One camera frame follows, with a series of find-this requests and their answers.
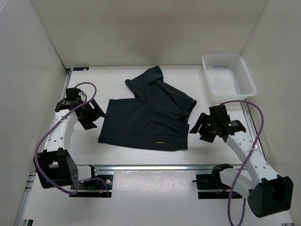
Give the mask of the dark navy shorts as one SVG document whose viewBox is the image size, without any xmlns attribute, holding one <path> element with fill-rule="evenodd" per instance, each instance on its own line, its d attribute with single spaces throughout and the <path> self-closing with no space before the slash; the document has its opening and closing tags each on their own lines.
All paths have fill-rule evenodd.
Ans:
<svg viewBox="0 0 301 226">
<path fill-rule="evenodd" d="M 197 101 L 165 83 L 159 66 L 125 84 L 134 97 L 109 100 L 98 142 L 145 150 L 187 149 L 188 119 Z"/>
</svg>

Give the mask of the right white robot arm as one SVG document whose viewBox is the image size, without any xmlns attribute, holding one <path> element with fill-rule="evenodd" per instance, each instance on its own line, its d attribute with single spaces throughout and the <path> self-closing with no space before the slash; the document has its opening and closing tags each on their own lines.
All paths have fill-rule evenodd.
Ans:
<svg viewBox="0 0 301 226">
<path fill-rule="evenodd" d="M 249 177 L 240 175 L 228 163 L 213 167 L 208 177 L 197 175 L 196 183 L 201 190 L 223 189 L 228 186 L 248 203 L 252 213 L 262 218 L 287 211 L 291 207 L 293 182 L 274 170 L 253 146 L 246 128 L 239 120 L 231 120 L 225 105 L 209 108 L 210 114 L 202 113 L 191 134 L 200 134 L 200 140 L 213 142 L 223 139 L 246 169 Z"/>
</svg>

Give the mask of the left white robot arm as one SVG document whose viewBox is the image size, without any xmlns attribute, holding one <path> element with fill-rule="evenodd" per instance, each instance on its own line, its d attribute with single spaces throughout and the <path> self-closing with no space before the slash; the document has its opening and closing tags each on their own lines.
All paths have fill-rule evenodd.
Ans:
<svg viewBox="0 0 301 226">
<path fill-rule="evenodd" d="M 55 107 L 55 123 L 39 141 L 33 158 L 43 188 L 66 192 L 64 186 L 94 188 L 101 182 L 94 166 L 77 166 L 68 151 L 75 124 L 79 122 L 84 130 L 95 129 L 94 122 L 101 117 L 107 115 L 93 97 L 87 99 L 77 86 L 66 89 L 65 98 Z"/>
</svg>

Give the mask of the white plastic mesh basket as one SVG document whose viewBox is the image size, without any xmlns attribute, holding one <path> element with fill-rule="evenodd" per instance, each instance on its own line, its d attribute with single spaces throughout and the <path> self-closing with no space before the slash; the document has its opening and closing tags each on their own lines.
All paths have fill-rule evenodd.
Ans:
<svg viewBox="0 0 301 226">
<path fill-rule="evenodd" d="M 243 100 L 257 90 L 239 54 L 205 54 L 201 58 L 213 102 Z"/>
</svg>

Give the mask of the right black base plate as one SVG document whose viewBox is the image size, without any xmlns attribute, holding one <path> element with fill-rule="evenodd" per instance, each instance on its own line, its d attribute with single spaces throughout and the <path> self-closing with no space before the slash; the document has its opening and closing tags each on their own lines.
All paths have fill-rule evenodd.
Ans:
<svg viewBox="0 0 301 226">
<path fill-rule="evenodd" d="M 228 199 L 230 187 L 223 184 L 220 179 L 220 172 L 233 168 L 228 163 L 214 166 L 211 173 L 196 174 L 192 183 L 197 185 L 199 200 Z"/>
</svg>

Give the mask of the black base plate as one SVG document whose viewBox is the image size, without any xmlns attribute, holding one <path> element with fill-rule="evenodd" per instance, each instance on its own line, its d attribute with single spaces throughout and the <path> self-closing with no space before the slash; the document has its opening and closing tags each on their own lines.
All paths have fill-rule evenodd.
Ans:
<svg viewBox="0 0 301 226">
<path fill-rule="evenodd" d="M 114 179 L 113 171 L 98 171 L 97 177 L 106 186 L 100 180 L 84 182 L 79 185 L 78 191 L 75 194 L 69 196 L 79 198 L 111 198 Z"/>
<path fill-rule="evenodd" d="M 228 199 L 230 187 L 223 184 L 220 179 L 220 172 L 233 168 L 228 163 L 214 166 L 211 173 L 196 174 L 192 183 L 197 185 L 199 200 Z"/>
</svg>

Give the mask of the aluminium front rail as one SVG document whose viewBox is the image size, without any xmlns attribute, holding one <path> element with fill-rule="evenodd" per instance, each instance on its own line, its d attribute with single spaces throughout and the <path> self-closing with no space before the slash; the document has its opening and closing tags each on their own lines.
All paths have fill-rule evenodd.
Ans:
<svg viewBox="0 0 301 226">
<path fill-rule="evenodd" d="M 189 165 L 95 165 L 98 171 L 137 171 L 137 170 L 212 170 L 215 165 L 210 164 L 189 164 Z"/>
</svg>

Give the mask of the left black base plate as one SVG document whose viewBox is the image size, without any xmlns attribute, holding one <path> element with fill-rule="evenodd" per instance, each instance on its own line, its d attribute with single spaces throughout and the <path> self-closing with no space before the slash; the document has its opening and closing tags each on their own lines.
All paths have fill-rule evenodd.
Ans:
<svg viewBox="0 0 301 226">
<path fill-rule="evenodd" d="M 97 177 L 106 186 L 100 180 L 84 182 L 79 185 L 78 191 L 75 194 L 69 196 L 79 198 L 111 198 L 114 179 L 113 171 L 98 171 Z"/>
</svg>

